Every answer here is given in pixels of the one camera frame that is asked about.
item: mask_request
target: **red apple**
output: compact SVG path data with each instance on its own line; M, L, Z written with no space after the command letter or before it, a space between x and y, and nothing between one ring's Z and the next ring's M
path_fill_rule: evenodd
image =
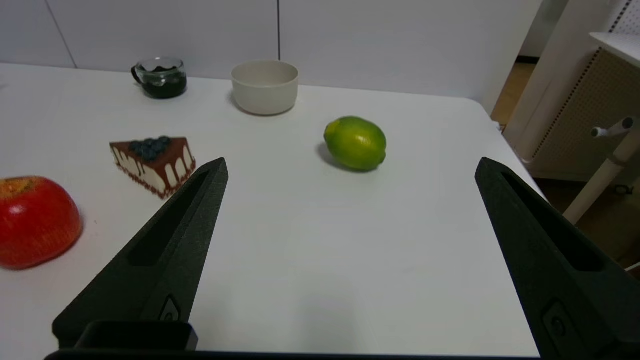
M0 179L0 266L24 269L67 251L80 237L78 208L44 177Z

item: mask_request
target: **white bowl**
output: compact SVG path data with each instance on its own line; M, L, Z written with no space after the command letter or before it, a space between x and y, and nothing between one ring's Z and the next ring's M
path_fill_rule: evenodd
M298 70L277 60L249 61L231 72L234 99L244 111L275 115L291 109L298 97Z

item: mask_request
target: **glass cup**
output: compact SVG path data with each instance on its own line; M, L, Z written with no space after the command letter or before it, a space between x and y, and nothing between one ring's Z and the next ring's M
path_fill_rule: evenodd
M180 59L144 60L131 68L131 75L145 92L155 99L169 99L182 95L187 88L187 74Z

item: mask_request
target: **dark liquid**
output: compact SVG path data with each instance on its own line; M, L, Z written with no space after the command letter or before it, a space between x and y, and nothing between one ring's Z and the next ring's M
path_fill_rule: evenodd
M156 67L152 72L163 72L176 69L176 67L172 67L170 69L165 69L163 67ZM143 78L142 88L145 89L149 96L155 99L169 99L172 97L176 97L182 95L182 93L187 88L187 75L184 73L172 74L164 77L166 83L163 86L155 86L153 82L157 81L155 77L149 77L148 79Z

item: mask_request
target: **green lime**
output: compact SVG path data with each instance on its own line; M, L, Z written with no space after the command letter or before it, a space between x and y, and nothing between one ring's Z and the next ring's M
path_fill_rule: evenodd
M341 117L324 130L324 140L333 157L355 170L373 170L387 156L387 138L374 123L355 116Z

